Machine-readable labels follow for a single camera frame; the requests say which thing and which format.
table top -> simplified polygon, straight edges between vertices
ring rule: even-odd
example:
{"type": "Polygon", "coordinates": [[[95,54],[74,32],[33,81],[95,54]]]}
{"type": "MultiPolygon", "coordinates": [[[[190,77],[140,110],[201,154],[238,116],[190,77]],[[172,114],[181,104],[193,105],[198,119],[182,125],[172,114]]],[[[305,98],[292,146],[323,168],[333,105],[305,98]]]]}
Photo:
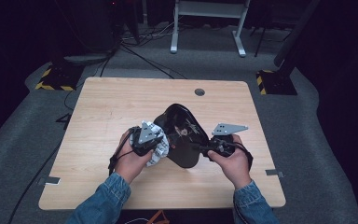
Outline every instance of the table top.
{"type": "MultiPolygon", "coordinates": [[[[108,177],[120,136],[174,103],[187,107],[209,137],[218,123],[248,126],[237,135],[254,156],[251,177],[270,206],[284,206],[279,178],[266,174],[275,166],[245,82],[89,77],[49,174],[61,182],[45,186],[40,208],[75,209],[108,177]]],[[[221,168],[202,155],[190,169],[164,158],[133,180],[124,209],[229,208],[233,192],[221,168]]]]}

white metal stand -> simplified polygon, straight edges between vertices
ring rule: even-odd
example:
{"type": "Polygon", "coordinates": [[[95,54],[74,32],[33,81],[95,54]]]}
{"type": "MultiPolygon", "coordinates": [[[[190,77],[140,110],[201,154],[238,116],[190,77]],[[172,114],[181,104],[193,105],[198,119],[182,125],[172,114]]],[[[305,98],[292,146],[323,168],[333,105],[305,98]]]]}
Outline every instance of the white metal stand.
{"type": "Polygon", "coordinates": [[[178,48],[178,22],[179,15],[187,16],[205,16],[205,17],[224,17],[240,19],[237,31],[232,31],[238,53],[241,57],[245,57],[245,49],[243,48],[240,34],[248,11],[249,0],[244,4],[225,4],[225,3],[208,3],[208,2],[187,2],[176,0],[174,25],[171,43],[171,53],[176,53],[178,48]]]}

person's left hand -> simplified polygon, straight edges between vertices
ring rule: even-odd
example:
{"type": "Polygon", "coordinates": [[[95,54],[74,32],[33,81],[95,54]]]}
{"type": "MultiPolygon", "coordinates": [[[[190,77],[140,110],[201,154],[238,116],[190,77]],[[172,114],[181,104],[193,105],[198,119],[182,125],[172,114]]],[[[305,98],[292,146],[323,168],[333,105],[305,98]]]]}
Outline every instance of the person's left hand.
{"type": "MultiPolygon", "coordinates": [[[[124,141],[128,133],[129,131],[126,131],[125,133],[123,133],[123,135],[121,135],[120,143],[118,144],[119,146],[124,141]]],[[[135,152],[132,152],[130,140],[127,139],[126,143],[124,144],[120,153],[118,153],[117,157],[119,158],[121,155],[124,155],[126,153],[128,154],[121,157],[117,161],[115,172],[118,173],[121,177],[123,177],[128,184],[130,184],[132,180],[142,172],[142,169],[144,169],[147,162],[150,161],[150,159],[152,158],[153,150],[150,150],[146,155],[140,157],[135,152]]]]}

gray carpet floor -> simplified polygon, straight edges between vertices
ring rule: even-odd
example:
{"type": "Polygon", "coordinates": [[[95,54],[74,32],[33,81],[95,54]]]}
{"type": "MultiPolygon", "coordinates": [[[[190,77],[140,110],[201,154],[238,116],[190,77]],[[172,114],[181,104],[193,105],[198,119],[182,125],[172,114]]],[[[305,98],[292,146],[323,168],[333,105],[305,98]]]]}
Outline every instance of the gray carpet floor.
{"type": "MultiPolygon", "coordinates": [[[[176,54],[170,54],[170,35],[130,48],[159,63],[157,66],[174,78],[247,82],[275,166],[284,173],[281,183],[286,205],[274,209],[281,223],[358,223],[351,184],[327,144],[316,117],[318,92],[295,69],[291,79],[297,96],[261,95],[255,73],[261,69],[278,70],[273,59],[281,43],[263,42],[258,57],[254,57],[261,31],[250,37],[250,31],[243,30],[241,39],[248,54],[241,58],[230,33],[234,29],[186,29],[179,34],[176,54]]],[[[285,36],[278,31],[269,31],[266,35],[269,38],[285,36]]],[[[100,64],[87,66],[77,91],[36,90],[34,87],[47,67],[48,62],[41,64],[24,80],[30,93],[0,129],[0,223],[9,221],[29,182],[62,140],[63,124],[55,121],[72,113],[68,107],[75,107],[81,84],[87,77],[170,78],[120,49],[104,70],[100,64]]],[[[48,175],[54,158],[48,160],[25,193],[12,223],[63,223],[71,214],[69,210],[43,211],[38,207],[43,186],[37,181],[48,175]]],[[[132,217],[121,221],[124,223],[143,215],[132,213],[132,217]]],[[[171,219],[171,223],[185,222],[171,219]]]]}

denim sleeve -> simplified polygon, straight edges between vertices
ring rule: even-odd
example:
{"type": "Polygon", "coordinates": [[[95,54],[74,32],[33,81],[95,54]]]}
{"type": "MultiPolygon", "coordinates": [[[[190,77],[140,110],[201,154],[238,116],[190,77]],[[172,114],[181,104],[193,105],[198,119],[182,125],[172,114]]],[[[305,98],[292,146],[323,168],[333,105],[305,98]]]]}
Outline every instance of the denim sleeve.
{"type": "Polygon", "coordinates": [[[116,223],[131,189],[124,179],[112,173],[66,221],[72,223],[116,223]]]}
{"type": "Polygon", "coordinates": [[[279,223],[254,180],[234,192],[234,222],[279,223]]]}

